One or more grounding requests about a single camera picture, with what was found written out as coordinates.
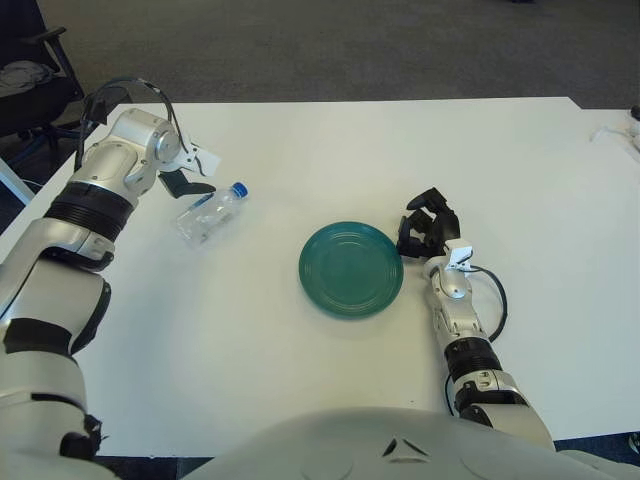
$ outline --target gray carpet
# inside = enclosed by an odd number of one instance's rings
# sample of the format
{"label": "gray carpet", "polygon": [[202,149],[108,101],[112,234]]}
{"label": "gray carpet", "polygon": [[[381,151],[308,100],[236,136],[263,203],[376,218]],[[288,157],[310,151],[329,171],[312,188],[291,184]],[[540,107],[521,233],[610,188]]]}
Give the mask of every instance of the gray carpet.
{"label": "gray carpet", "polygon": [[40,0],[88,90],[174,101],[570,96],[638,102],[638,0]]}

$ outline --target robotic hand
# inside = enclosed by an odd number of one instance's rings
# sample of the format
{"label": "robotic hand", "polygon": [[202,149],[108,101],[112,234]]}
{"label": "robotic hand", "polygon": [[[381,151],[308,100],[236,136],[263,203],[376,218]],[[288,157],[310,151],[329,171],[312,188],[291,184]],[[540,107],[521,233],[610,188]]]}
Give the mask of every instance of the robotic hand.
{"label": "robotic hand", "polygon": [[[432,219],[422,208],[435,217]],[[414,212],[402,218],[398,252],[428,259],[424,266],[427,303],[454,382],[455,408],[460,418],[553,449],[547,428],[513,377],[502,369],[473,308],[467,279],[469,273],[477,271],[469,262],[473,248],[460,238],[455,213],[435,188],[414,198],[407,209]],[[412,229],[424,234],[424,240],[412,237]]]}
{"label": "robotic hand", "polygon": [[60,478],[113,478],[74,460],[93,458],[101,439],[72,358],[109,304],[109,284],[92,272],[113,259],[118,234],[158,171],[174,197],[206,193],[215,188],[187,182],[180,169],[211,175],[218,162],[169,121],[127,110],[0,266],[0,465],[15,478],[40,478],[43,466],[52,479],[57,469]]}

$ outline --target bottle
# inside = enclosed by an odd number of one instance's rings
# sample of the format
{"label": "bottle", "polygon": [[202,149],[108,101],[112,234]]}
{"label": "bottle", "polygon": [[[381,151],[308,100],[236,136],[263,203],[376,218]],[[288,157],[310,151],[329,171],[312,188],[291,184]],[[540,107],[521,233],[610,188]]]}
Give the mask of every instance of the bottle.
{"label": "bottle", "polygon": [[176,218],[178,231],[192,246],[200,245],[237,213],[248,193],[247,187],[236,182],[227,190],[205,195]]}

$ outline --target white cable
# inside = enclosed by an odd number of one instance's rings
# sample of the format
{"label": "white cable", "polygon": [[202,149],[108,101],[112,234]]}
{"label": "white cable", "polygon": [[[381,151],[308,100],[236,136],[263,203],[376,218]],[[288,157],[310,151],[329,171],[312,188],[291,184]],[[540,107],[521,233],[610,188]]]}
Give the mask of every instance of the white cable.
{"label": "white cable", "polygon": [[591,134],[591,137],[589,138],[589,141],[591,142],[595,142],[602,133],[615,133],[617,135],[622,135],[625,138],[628,138],[629,140],[633,139],[633,137],[631,135],[629,135],[627,132],[622,131],[622,130],[616,130],[615,128],[611,128],[608,127],[606,125],[603,125],[602,127],[600,127],[598,130],[596,130],[595,132],[593,132]]}

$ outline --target white table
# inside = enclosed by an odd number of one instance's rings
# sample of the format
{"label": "white table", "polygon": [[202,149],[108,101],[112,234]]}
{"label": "white table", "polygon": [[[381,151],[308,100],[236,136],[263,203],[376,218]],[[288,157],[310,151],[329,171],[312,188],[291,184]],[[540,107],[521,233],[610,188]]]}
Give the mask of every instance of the white table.
{"label": "white table", "polygon": [[[242,180],[250,200],[192,251],[170,220],[193,199],[174,200],[159,182],[141,198],[104,272],[109,311],[77,356],[109,435],[102,454],[214,456],[333,407],[445,411],[421,262],[405,263],[389,308],[359,322],[320,312],[297,274],[320,227],[357,220],[395,241],[407,201],[431,186],[458,214],[475,262],[506,287],[510,317],[494,347],[554,439],[640,429],[639,172],[613,140],[589,142],[597,114],[566,98],[176,111],[223,158],[212,181]],[[71,164],[3,234],[0,258]],[[486,280],[474,282],[491,330],[499,302]]]}

